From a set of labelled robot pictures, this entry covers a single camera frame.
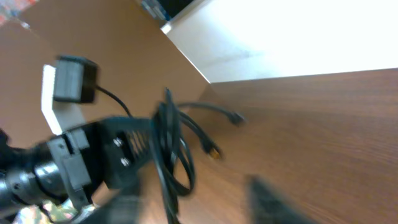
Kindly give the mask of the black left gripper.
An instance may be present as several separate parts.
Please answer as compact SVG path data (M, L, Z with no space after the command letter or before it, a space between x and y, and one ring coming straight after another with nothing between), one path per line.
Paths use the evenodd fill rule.
M85 124L51 137L46 148L58 178L49 188L51 196L59 201L69 198L80 210L93 203L91 197L103 179L110 189L132 184L151 158L150 134L150 119L113 116L99 126Z

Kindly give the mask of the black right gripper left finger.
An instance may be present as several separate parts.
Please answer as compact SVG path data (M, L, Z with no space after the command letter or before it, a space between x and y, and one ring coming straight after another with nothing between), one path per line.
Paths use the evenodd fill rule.
M96 209L81 224L138 224L142 210L141 188L128 187L106 205Z

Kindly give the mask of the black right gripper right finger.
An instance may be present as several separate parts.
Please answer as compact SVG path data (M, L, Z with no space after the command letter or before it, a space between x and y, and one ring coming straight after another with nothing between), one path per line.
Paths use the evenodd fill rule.
M313 224L314 221L291 207L260 177L247 176L248 210L255 224Z

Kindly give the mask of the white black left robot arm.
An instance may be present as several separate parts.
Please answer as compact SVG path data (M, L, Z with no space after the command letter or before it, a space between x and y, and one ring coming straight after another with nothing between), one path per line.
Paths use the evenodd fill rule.
M124 189L150 159L152 122L111 116L72 127L30 149L11 147L1 133L1 216L44 200L75 208L91 204L101 184Z

